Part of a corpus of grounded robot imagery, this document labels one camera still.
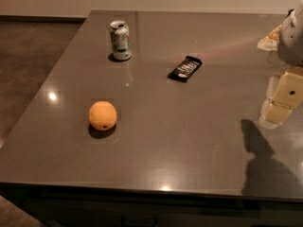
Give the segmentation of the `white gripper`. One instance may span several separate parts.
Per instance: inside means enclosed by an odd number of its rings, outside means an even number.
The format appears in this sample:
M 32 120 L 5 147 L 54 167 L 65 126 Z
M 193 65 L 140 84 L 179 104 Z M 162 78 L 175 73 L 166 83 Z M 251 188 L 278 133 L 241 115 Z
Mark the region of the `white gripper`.
M 282 61 L 303 65 L 303 0 L 289 12 L 282 26 L 277 26 L 258 41 L 257 48 L 277 51 Z M 279 127 L 303 102 L 303 68 L 295 67 L 269 79 L 266 99 L 258 123 L 267 130 Z

